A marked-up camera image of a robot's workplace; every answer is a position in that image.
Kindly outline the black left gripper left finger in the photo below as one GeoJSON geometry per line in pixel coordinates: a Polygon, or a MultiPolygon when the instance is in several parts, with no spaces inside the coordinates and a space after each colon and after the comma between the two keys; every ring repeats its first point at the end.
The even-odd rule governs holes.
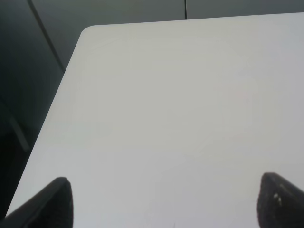
{"type": "Polygon", "coordinates": [[[2,228],[71,228],[74,206],[71,183],[58,177],[0,222],[2,228]]]}

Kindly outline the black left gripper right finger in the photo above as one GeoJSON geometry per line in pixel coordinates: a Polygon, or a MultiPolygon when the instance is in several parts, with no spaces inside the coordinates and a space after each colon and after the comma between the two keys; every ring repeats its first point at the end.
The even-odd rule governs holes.
{"type": "Polygon", "coordinates": [[[304,191],[274,172],[262,175],[257,199],[261,228],[302,228],[304,191]]]}

